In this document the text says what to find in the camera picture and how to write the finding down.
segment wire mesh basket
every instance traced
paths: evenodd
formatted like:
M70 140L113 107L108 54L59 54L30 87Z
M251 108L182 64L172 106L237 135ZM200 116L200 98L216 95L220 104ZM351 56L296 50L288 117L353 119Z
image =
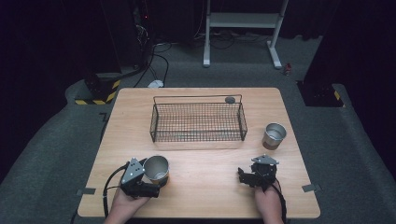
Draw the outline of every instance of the wire mesh basket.
M153 142L244 141L242 95L155 96Z

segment metal cup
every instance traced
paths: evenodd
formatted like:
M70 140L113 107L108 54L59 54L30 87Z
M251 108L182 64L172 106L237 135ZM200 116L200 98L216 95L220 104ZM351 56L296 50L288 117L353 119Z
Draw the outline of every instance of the metal cup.
M145 177L153 184L165 186L169 179L169 162L163 156L152 156L143 163Z
M278 123L270 123L264 130L262 145L268 150L275 150L286 137L286 129Z

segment white stand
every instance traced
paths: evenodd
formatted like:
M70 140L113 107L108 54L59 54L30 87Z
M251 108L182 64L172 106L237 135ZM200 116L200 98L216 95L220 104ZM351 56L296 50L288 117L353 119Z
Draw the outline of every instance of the white stand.
M288 2L289 0L283 0L279 13L211 13L210 0L207 0L204 67L210 66L210 27L249 27L274 29L272 40L267 41L267 46L274 62L274 67L277 69L282 68L276 53L275 44Z

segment hand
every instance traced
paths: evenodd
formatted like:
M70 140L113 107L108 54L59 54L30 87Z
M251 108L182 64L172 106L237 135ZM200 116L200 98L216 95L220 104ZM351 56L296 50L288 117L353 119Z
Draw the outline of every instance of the hand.
M122 189L117 189L105 224L124 224L149 200L148 197L134 199L126 195Z
M279 189L277 181L274 186ZM282 206L280 204L279 195L274 187L270 186L265 192L262 192L261 187L254 189L254 198L257 209L262 215L262 220L265 224L283 224L282 221Z

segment gray carpet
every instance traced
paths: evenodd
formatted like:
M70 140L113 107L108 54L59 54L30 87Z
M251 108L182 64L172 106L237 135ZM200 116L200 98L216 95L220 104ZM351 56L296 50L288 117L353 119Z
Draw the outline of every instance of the gray carpet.
M290 76L276 70L264 41L213 41L211 66L202 67L203 48L163 45L157 54L169 62L166 87L276 87L293 126L321 215L291 223L396 223L396 184L361 126L347 91L340 84L345 107L307 107L296 80L304 79L320 39L280 38L276 49L282 63L291 63ZM155 57L152 68L163 79L165 61ZM121 81L132 88L140 75ZM154 80L147 72L137 85ZM78 208L100 145L104 115L110 105L75 105L83 84L65 93L68 105L32 138L0 186L0 223L70 223ZM102 217L75 216L74 223L102 223ZM259 220L136 219L134 223L260 223Z

